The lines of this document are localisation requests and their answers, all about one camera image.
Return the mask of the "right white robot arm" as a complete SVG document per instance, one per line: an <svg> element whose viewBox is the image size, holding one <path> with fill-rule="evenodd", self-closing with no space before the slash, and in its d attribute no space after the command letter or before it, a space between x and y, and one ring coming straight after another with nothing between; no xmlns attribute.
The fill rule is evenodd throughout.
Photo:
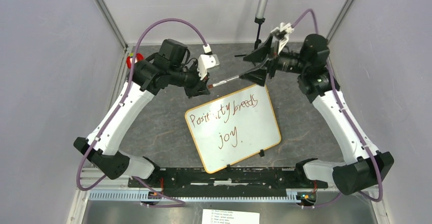
<svg viewBox="0 0 432 224"><path fill-rule="evenodd" d="M381 152L354 118L344 100L342 90L328 64L328 41L319 34L308 35L299 52L285 50L285 43L273 36L260 44L244 61L254 67L240 75L241 79L263 86L277 71L294 73L301 92L318 110L333 133L343 155L342 162L326 162L316 158L296 164L294 181L308 187L314 180L334 185L344 195L364 194L376 186L383 197L383 180L394 164L390 152Z"/></svg>

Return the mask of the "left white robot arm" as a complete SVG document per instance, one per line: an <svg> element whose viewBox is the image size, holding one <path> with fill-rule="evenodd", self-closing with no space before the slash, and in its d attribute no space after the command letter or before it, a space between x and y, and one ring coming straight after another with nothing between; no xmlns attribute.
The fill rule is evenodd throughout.
<svg viewBox="0 0 432 224"><path fill-rule="evenodd" d="M146 58L138 56L131 63L132 80L125 82L120 96L96 129L87 137L78 137L74 147L109 179L136 176L146 186L156 186L160 173L155 165L145 157L121 152L119 146L138 114L160 90L177 86L184 88L189 98L209 95L208 69L217 61L209 45L203 49L204 54L190 67L188 47L172 39L165 39L158 52Z"/></svg>

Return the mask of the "red whiteboard marker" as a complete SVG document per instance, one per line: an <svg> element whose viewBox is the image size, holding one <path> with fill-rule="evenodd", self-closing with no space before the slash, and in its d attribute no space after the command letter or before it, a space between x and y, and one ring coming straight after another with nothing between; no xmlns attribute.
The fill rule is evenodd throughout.
<svg viewBox="0 0 432 224"><path fill-rule="evenodd" d="M213 84L210 84L210 85L208 85L207 87L208 87L209 89L212 89L212 88L215 88L215 87L218 87L218 86L224 85L224 84L226 84L226 83L229 83L229 82L234 81L234 80L237 80L237 79L239 79L239 75L237 75L237 76L233 76L233 77L230 77L230 78L227 78L227 79L223 79L223 80L221 80L221 81L218 81L218 82L215 82L215 83L213 83Z"/></svg>

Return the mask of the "yellow framed whiteboard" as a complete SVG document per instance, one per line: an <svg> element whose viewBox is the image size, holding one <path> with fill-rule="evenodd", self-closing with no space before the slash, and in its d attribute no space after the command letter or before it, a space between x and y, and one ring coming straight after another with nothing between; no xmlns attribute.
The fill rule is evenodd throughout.
<svg viewBox="0 0 432 224"><path fill-rule="evenodd" d="M276 146L282 135L266 86L252 85L185 112L204 170L213 174Z"/></svg>

